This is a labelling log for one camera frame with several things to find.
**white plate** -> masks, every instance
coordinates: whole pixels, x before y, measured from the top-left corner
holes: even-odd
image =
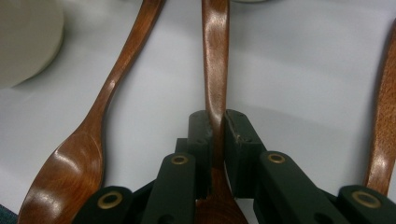
[[[58,0],[0,0],[0,89],[42,71],[62,43]]]

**gold circular fastener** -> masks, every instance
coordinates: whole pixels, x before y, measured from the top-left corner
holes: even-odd
[[[364,205],[369,208],[381,207],[381,202],[375,196],[367,192],[364,192],[362,190],[353,192],[352,198],[361,205]]]
[[[112,190],[109,193],[104,194],[102,197],[99,198],[98,207],[102,209],[113,208],[119,205],[121,201],[122,201],[122,194],[120,194],[118,191]]]
[[[189,159],[185,156],[177,155],[172,158],[172,163],[175,165],[182,165],[189,161]]]
[[[268,155],[268,160],[274,163],[283,163],[285,162],[285,158],[279,154],[272,153]]]

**brown wooden spoon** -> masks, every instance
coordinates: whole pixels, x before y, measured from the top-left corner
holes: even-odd
[[[393,22],[376,102],[374,139],[364,185],[387,195],[396,159],[396,21]]]
[[[134,27],[87,117],[49,156],[22,204],[19,223],[71,223],[102,184],[102,130],[113,93],[143,48],[164,0],[144,0]]]
[[[229,0],[203,0],[205,108],[213,130],[212,192],[196,204],[195,223],[248,223],[233,199],[224,170]]]

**blue fabric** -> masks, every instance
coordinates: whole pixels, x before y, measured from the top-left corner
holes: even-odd
[[[0,224],[16,224],[17,215],[0,204]]]

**white table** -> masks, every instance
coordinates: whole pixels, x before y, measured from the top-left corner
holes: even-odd
[[[18,213],[40,167],[81,123],[140,1],[63,0],[64,44],[40,75],[0,90],[0,203]],[[231,3],[228,108],[319,188],[363,180],[394,0]],[[106,120],[106,186],[137,190],[205,109],[201,3],[168,0]],[[396,201],[396,182],[389,197]],[[251,201],[241,200],[249,223]]]

